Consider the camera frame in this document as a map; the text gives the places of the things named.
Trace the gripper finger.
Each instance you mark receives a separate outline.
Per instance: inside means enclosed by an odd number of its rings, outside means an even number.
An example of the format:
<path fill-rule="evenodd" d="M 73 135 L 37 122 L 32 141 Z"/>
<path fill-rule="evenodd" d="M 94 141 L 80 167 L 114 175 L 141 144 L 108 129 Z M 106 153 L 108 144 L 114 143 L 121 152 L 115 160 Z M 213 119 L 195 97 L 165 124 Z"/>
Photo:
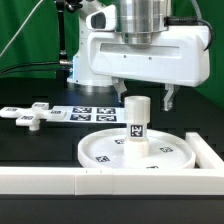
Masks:
<path fill-rule="evenodd" d="M 121 102 L 122 94 L 127 91 L 124 80 L 121 78 L 112 78 L 112 84 L 118 94 L 118 101 Z"/>
<path fill-rule="evenodd" d="M 179 90 L 178 85 L 174 84 L 165 85 L 166 94 L 163 98 L 163 109 L 165 111 L 170 111 L 173 108 L 173 100 L 178 90 Z"/>

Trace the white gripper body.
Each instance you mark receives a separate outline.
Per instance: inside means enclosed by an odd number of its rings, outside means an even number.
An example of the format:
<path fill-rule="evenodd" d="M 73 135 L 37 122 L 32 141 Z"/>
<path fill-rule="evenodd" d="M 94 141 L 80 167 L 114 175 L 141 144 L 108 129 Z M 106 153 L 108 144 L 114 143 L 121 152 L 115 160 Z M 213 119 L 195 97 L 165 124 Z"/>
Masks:
<path fill-rule="evenodd" d="M 93 32 L 88 63 L 97 75 L 196 87 L 210 73 L 205 26 L 171 26 L 146 45 L 128 45 L 114 32 Z"/>

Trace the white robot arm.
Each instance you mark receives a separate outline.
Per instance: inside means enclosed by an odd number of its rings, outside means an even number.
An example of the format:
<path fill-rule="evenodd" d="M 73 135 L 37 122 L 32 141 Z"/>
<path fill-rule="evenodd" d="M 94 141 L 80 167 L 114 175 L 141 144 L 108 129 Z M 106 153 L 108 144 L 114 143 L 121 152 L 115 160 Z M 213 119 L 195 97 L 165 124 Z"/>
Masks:
<path fill-rule="evenodd" d="M 174 17 L 172 0 L 83 0 L 79 50 L 68 83 L 88 92 L 126 91 L 126 80 L 165 85 L 164 109 L 181 86 L 209 77 L 210 24 L 199 17 Z"/>

